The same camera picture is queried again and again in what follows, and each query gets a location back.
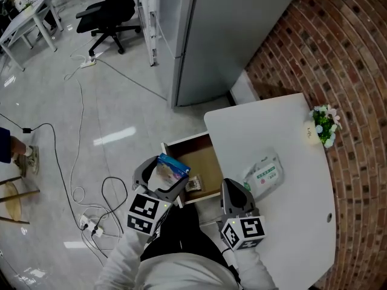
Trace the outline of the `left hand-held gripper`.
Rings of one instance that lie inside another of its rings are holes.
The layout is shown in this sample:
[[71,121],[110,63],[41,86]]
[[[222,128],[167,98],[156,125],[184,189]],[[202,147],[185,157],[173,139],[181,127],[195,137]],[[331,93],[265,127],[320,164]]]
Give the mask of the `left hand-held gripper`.
[[[158,156],[153,156],[134,171],[133,196],[127,200],[126,227],[145,235],[154,235],[178,195],[184,190],[189,177],[175,167],[157,167]],[[156,168],[155,193],[150,192],[148,182]]]

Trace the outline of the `person's left forearm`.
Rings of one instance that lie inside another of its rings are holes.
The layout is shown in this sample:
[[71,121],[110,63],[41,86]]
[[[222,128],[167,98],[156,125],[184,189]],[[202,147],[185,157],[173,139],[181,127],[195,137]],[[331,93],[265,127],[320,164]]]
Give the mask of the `person's left forearm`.
[[128,229],[111,251],[94,290],[133,290],[149,236]]

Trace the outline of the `white metal rack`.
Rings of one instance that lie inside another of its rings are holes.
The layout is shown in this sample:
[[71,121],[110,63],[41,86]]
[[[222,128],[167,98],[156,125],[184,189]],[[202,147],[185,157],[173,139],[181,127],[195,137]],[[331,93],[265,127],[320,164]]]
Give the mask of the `white metal rack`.
[[156,0],[137,0],[140,24],[145,37],[150,66],[157,64]]

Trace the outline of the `person's grey sweatshirt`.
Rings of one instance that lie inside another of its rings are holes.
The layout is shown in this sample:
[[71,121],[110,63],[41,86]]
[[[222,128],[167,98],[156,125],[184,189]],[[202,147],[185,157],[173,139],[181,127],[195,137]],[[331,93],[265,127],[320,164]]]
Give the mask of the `person's grey sweatshirt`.
[[229,269],[206,257],[175,253],[140,264],[135,290],[239,290]]

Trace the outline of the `white table with legs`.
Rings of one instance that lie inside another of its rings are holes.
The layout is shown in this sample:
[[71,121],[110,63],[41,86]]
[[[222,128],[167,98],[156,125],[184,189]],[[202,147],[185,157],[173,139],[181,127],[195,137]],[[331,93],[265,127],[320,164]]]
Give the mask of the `white table with legs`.
[[63,27],[61,25],[57,11],[55,10],[52,1],[37,0],[11,20],[7,29],[4,31],[0,38],[1,48],[5,51],[9,58],[11,58],[11,60],[21,71],[24,71],[25,68],[16,60],[9,46],[5,43],[9,39],[10,42],[8,44],[13,45],[18,39],[21,38],[24,43],[29,47],[29,49],[32,49],[33,46],[27,39],[26,34],[33,30],[35,27],[37,27],[48,46],[53,50],[53,52],[57,51],[57,47],[52,42],[51,36],[49,35],[47,29],[43,24],[45,16],[49,11],[52,13],[58,29],[60,31],[63,31]]

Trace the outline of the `wooden stool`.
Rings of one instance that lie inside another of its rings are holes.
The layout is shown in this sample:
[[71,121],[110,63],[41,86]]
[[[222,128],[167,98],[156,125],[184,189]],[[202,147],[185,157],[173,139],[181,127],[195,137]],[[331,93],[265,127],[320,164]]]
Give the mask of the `wooden stool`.
[[11,224],[29,225],[29,221],[23,221],[21,198],[36,195],[40,193],[40,190],[33,190],[29,192],[19,193],[14,182],[22,180],[22,176],[5,179],[0,181],[0,186],[5,186],[4,196],[0,198],[0,204],[5,204],[5,209],[10,217],[0,216],[0,221],[8,222]]

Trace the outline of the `grey refrigerator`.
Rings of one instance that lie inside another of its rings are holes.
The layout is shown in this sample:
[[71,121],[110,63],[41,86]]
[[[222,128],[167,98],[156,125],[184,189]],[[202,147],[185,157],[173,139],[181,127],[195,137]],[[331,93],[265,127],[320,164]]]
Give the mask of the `grey refrigerator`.
[[292,0],[155,0],[157,74],[171,108],[227,94]]

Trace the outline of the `flower pot with pale flowers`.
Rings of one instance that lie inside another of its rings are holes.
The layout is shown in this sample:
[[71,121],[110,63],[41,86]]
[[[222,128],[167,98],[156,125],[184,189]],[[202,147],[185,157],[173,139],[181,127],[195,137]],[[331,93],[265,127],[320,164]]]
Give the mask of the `flower pot with pale flowers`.
[[342,129],[337,109],[331,105],[315,106],[304,122],[307,142],[311,145],[321,143],[329,149],[336,140],[336,132]]

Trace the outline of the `person's black trousers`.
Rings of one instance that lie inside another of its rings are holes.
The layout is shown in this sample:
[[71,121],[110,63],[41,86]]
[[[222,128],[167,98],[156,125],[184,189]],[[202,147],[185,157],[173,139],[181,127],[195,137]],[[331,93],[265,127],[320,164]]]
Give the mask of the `person's black trousers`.
[[194,204],[171,208],[161,224],[160,235],[145,248],[140,260],[175,253],[196,254],[229,267],[219,248],[201,231]]

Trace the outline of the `blue and white cardboard box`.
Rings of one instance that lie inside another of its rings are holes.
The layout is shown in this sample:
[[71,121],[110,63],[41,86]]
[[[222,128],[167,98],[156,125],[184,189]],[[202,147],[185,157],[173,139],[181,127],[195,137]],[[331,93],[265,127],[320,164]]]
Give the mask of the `blue and white cardboard box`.
[[157,158],[156,167],[152,171],[148,188],[153,192],[156,189],[169,190],[180,179],[188,177],[189,172],[190,167],[162,153]]

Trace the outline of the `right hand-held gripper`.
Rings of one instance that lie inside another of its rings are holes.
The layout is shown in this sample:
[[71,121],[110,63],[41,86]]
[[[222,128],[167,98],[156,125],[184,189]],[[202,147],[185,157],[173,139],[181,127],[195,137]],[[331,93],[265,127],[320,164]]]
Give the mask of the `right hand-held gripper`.
[[255,248],[266,237],[266,230],[253,195],[229,178],[223,179],[221,194],[225,214],[216,221],[221,240],[232,251]]

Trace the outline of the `white power strip with plugs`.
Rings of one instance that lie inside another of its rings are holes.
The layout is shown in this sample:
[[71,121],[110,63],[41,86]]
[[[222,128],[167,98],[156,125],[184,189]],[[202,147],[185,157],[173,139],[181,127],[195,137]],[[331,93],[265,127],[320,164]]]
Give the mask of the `white power strip with plugs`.
[[103,235],[103,228],[97,226],[92,219],[90,219],[84,214],[81,215],[81,217],[79,218],[79,227],[82,230],[90,231],[93,235],[96,235],[97,237],[101,237]]

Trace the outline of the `white drawer with wooden inside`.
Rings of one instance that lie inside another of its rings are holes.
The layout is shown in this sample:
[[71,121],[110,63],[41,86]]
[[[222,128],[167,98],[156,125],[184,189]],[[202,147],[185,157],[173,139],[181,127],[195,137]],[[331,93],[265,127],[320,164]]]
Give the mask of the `white drawer with wooden inside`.
[[171,143],[161,143],[161,149],[163,153],[190,167],[190,178],[198,176],[200,179],[201,190],[179,194],[177,203],[181,208],[220,195],[223,174],[208,132]]

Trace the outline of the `brown patterned packet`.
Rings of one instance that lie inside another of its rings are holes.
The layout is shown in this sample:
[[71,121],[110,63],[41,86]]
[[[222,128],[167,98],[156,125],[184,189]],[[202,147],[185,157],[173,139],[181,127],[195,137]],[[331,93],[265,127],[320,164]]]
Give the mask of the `brown patterned packet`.
[[202,182],[200,175],[189,178],[188,183],[185,186],[186,192],[196,192],[202,190]]

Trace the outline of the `black office chair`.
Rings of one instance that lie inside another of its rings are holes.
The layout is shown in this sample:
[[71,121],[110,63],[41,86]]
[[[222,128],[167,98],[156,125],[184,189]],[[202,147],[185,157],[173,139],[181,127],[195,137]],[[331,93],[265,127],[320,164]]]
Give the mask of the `black office chair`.
[[92,37],[100,35],[95,44],[88,50],[91,59],[95,58],[94,50],[107,37],[113,39],[118,47],[119,54],[125,52],[117,34],[130,30],[133,30],[135,33],[141,32],[140,25],[122,25],[122,23],[130,21],[134,14],[134,0],[103,0],[90,5],[85,11],[76,14],[76,18],[80,19],[76,30],[79,34],[89,32]]

